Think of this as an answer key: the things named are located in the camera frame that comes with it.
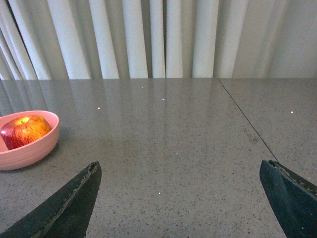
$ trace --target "bowl rim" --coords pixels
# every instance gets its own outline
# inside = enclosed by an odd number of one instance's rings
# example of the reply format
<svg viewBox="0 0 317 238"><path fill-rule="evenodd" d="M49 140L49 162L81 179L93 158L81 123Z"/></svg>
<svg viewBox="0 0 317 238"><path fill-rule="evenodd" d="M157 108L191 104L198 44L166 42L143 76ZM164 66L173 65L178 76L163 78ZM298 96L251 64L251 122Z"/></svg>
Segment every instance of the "bowl rim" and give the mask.
<svg viewBox="0 0 317 238"><path fill-rule="evenodd" d="M56 115L55 113L52 113L52 112L50 112L50 111L43 111L43 110L22 111L22 112L18 112L18 113L12 113L12 114L5 115L5 116L3 116L3 117L0 117L0 119L2 119L2 118L4 118L4 117L12 116L12 115L18 115L18 114L32 113L32 114L34 115L34 114L36 114L37 112L48 113L48 114L53 115L53 116L57 119L57 122L56 122L56 124L54 125L54 127L53 127L47 134L45 134L44 136L42 136L41 138L39 138L39 139L37 139L37 140L35 140L35 141L33 141L33 142L27 144L27 145L23 145L23 146L21 146L21 147L18 147L18 148L12 149L12 150L2 151L2 152L0 152L0 155L5 155L5 154L8 154L8 153L13 153L13 152L15 152L15 151L22 150L22 149L24 149L24 148L26 148L26 147L28 147L28 146L31 146L31 145L33 145L33 144L39 142L40 140L45 139L46 137L48 137L50 134L52 134L52 133L56 130L56 128L57 128L58 125L59 125L59 117L58 117L58 115Z"/></svg>

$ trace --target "apple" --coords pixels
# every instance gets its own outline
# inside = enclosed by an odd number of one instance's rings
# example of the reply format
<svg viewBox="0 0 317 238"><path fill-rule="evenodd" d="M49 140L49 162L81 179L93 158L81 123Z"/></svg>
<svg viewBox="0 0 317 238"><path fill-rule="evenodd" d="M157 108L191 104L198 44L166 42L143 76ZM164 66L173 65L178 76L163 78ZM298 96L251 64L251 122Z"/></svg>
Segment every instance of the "apple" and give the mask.
<svg viewBox="0 0 317 238"><path fill-rule="evenodd" d="M27 145L51 130L50 124L40 115L29 115L13 119L0 131L1 137L9 150Z"/></svg>

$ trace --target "pink bowl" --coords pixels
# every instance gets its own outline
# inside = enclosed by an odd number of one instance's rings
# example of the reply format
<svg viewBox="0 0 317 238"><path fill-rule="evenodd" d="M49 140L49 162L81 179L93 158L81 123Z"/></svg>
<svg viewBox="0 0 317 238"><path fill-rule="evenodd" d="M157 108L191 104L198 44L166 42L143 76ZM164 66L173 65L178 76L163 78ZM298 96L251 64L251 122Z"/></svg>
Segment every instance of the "pink bowl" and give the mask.
<svg viewBox="0 0 317 238"><path fill-rule="evenodd" d="M15 118L33 114L44 117L50 124L51 131L40 139L13 150L8 150L0 136L0 170L15 170L29 166L43 159L55 147L59 136L59 118L54 113L47 111L27 111L10 114L0 118L0 128Z"/></svg>

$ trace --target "gray countertop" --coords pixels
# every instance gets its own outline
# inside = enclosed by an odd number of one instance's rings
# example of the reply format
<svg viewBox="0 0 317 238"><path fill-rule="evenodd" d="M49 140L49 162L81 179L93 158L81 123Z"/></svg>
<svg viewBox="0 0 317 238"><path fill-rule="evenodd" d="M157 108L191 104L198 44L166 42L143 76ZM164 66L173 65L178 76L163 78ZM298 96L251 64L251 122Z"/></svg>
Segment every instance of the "gray countertop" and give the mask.
<svg viewBox="0 0 317 238"><path fill-rule="evenodd" d="M54 112L60 137L38 163L0 172L0 232L99 161L88 238L284 238L259 169L277 158L317 183L316 89L313 79L2 81L0 116Z"/></svg>

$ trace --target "speckled countertop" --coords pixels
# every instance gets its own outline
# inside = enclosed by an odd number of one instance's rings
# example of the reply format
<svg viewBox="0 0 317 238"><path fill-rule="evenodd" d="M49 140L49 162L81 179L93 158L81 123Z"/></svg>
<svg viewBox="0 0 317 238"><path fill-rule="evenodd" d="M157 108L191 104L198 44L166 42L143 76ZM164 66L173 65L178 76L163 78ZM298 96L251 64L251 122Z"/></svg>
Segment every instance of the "speckled countertop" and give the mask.
<svg viewBox="0 0 317 238"><path fill-rule="evenodd" d="M0 116L52 111L61 131L43 160L0 172L0 232L99 161L88 238L284 238L259 179L261 161L274 159L264 142L317 182L316 89L314 80L1 82Z"/></svg>

